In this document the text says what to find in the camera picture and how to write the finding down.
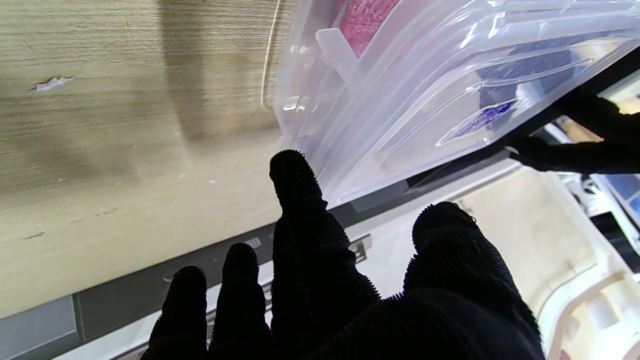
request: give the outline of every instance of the label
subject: label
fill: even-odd
[[[516,102],[518,102],[518,99],[484,108],[478,117],[471,118],[470,120],[467,120],[462,124],[454,127],[442,139],[440,139],[437,145],[442,145],[444,143],[450,142],[453,139],[461,138],[462,136],[475,133],[476,131],[498,120],[505,112],[509,111],[513,107],[513,105],[516,104]]]

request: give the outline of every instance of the wooden surface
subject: wooden surface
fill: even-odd
[[[0,318],[279,217],[275,6],[0,4]]]

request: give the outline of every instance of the black glove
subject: black glove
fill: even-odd
[[[567,94],[554,106],[604,141],[549,145],[535,137],[515,138],[509,144],[511,158],[539,171],[640,172],[640,115],[622,115],[613,102],[579,91]]]
[[[284,151],[270,176],[282,207],[273,242],[271,332],[251,247],[227,254],[212,343],[205,346],[204,275],[173,278],[143,360],[543,359],[540,333],[498,250],[475,219],[443,202],[413,228],[404,291],[384,301],[355,255],[304,157]]]
[[[273,240],[272,332],[251,247],[227,254],[207,351],[207,284],[195,267],[179,270],[143,360],[283,357],[299,359],[326,343],[364,309],[380,301],[338,221],[326,211],[314,173],[302,154],[283,151],[271,160],[282,207]]]

